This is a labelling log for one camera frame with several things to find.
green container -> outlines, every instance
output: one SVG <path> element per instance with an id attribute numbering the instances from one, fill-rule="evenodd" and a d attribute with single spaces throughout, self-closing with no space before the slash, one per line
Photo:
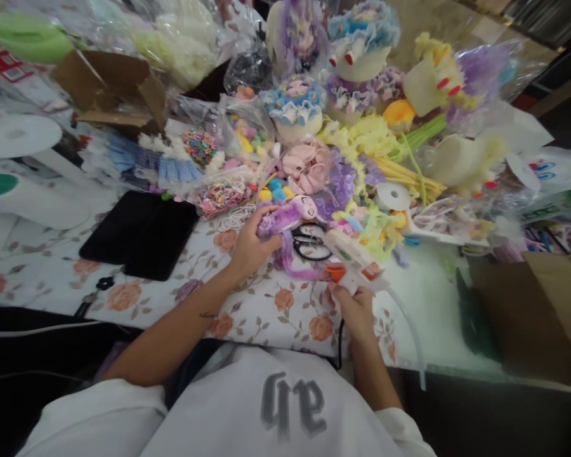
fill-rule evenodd
<path id="1" fill-rule="evenodd" d="M 74 50 L 63 29 L 45 19 L 0 14 L 0 44 L 23 62 L 59 63 Z"/>

gingham fabric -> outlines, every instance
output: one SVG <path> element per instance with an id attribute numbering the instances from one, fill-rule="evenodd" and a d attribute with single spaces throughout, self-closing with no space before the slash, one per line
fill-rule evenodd
<path id="1" fill-rule="evenodd" d="M 128 184 L 134 185 L 145 192 L 150 191 L 150 183 L 145 179 L 139 179 L 131 170 L 123 171 L 121 178 Z"/>
<path id="2" fill-rule="evenodd" d="M 160 152 L 151 151 L 140 148 L 135 157 L 135 166 L 142 169 L 159 169 L 162 154 Z"/>
<path id="3" fill-rule="evenodd" d="M 159 178 L 169 181 L 192 182 L 203 176 L 203 172 L 192 161 L 161 159 Z"/>

white fabric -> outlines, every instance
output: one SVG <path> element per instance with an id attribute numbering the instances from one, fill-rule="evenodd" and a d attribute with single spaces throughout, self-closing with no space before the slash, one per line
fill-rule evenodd
<path id="1" fill-rule="evenodd" d="M 161 387 L 123 380 L 58 399 L 18 456 L 435 455 L 410 416 L 373 413 L 315 355 L 237 347 L 214 367 L 168 414 Z"/>

purple plush toy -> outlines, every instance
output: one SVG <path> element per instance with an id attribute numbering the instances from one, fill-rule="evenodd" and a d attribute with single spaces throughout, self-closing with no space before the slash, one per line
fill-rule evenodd
<path id="1" fill-rule="evenodd" d="M 258 225 L 256 235 L 259 238 L 270 238 L 289 229 L 301 219 L 311 220 L 315 217 L 317 207 L 313 199 L 307 195 L 297 195 L 290 203 L 265 215 Z"/>

smartphone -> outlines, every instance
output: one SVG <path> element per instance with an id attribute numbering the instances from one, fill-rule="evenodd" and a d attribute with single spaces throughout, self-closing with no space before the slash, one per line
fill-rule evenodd
<path id="1" fill-rule="evenodd" d="M 113 265 L 127 263 L 162 203 L 160 195 L 130 190 L 82 245 L 79 255 Z"/>
<path id="2" fill-rule="evenodd" d="M 197 221 L 199 216 L 193 204 L 162 202 L 126 262 L 124 273 L 155 281 L 168 280 Z"/>

